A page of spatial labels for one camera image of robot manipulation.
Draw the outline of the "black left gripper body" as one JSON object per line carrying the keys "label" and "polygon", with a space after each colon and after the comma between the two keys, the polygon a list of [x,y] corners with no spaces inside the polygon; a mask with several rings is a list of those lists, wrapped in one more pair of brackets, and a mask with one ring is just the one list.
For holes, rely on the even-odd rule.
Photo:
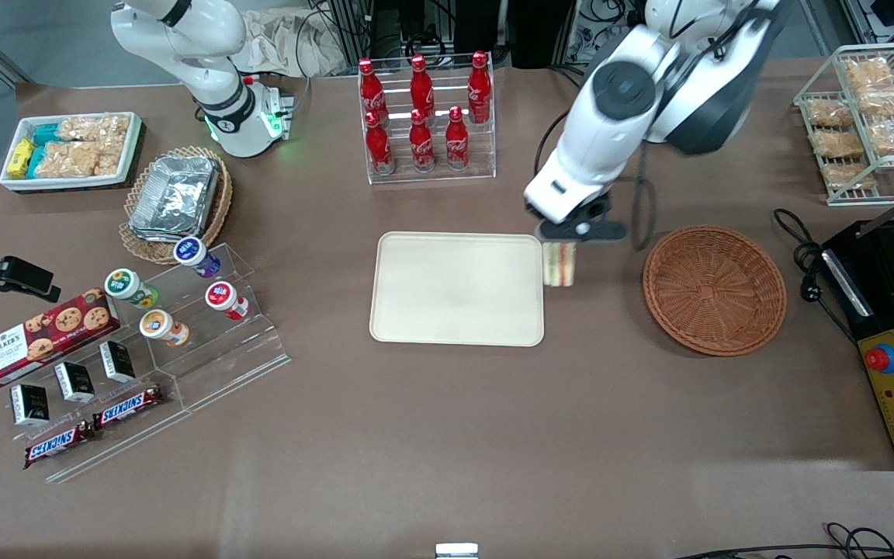
{"label": "black left gripper body", "polygon": [[569,227],[578,227],[586,223],[605,222],[611,209],[609,194],[603,193],[593,200],[578,204],[567,215],[564,223]]}

